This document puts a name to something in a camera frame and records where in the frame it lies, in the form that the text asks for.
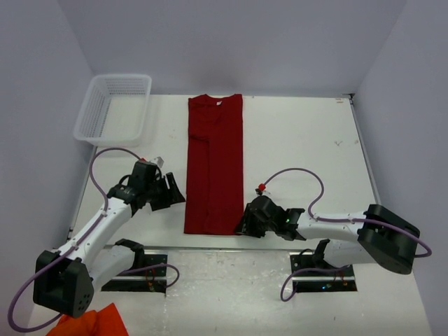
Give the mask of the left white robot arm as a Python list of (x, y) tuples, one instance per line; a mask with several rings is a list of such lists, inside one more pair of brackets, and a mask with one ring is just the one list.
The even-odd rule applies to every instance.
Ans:
[(112, 278), (144, 270), (141, 244), (120, 239), (110, 250), (104, 247), (145, 206), (157, 211), (185, 202), (174, 175), (162, 173), (163, 163), (161, 157), (136, 161), (132, 173), (107, 192), (95, 218), (55, 251), (42, 252), (36, 261), (35, 304), (78, 318), (89, 307), (95, 291)]

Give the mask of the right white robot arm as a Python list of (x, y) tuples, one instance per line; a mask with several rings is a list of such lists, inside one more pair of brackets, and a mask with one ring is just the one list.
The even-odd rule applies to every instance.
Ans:
[(354, 215), (323, 220), (305, 209), (284, 209), (259, 194), (246, 205), (235, 234), (262, 238), (267, 232), (286, 241), (318, 239), (305, 267), (321, 275), (354, 264), (377, 263), (384, 269), (408, 275), (416, 258), (420, 231), (379, 204)]

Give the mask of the red t shirt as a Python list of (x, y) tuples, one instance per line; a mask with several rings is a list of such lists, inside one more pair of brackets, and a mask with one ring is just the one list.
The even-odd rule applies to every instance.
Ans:
[(233, 235), (244, 212), (243, 98), (188, 100), (184, 232)]

